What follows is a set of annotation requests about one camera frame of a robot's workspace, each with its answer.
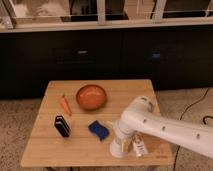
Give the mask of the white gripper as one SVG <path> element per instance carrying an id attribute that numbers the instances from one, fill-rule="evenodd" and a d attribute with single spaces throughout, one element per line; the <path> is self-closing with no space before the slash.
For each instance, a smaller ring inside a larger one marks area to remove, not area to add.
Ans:
<path id="1" fill-rule="evenodd" d="M 121 142 L 121 151 L 123 153 L 128 153 L 131 141 L 127 139 L 131 138 L 135 134 L 135 130 L 131 129 L 121 119 L 108 121 L 107 124 L 114 132 L 115 141 Z"/>

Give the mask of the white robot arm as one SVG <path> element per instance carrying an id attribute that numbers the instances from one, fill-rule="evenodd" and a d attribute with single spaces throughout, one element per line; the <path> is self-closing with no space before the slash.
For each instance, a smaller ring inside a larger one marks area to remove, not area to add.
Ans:
<path id="1" fill-rule="evenodd" d="M 213 159 L 213 127 L 165 118 L 153 113 L 146 96 L 136 97 L 113 122 L 110 153 L 123 158 L 122 141 L 136 132 L 156 136 Z"/>

